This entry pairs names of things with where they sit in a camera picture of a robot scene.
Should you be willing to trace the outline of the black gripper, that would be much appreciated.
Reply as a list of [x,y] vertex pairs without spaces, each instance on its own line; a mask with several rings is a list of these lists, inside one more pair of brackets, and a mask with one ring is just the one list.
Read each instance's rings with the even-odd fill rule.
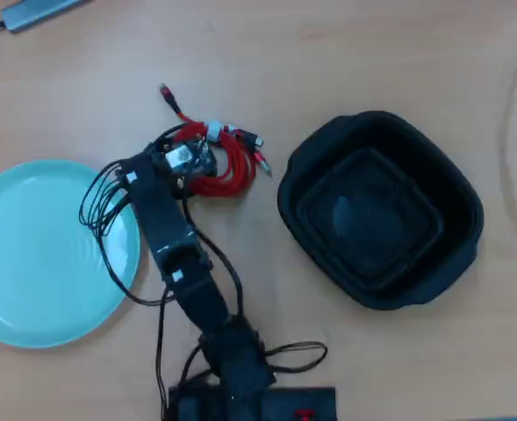
[[181,144],[154,141],[146,147],[154,171],[158,178],[166,182],[175,198],[181,198],[184,177],[189,165],[189,148]]

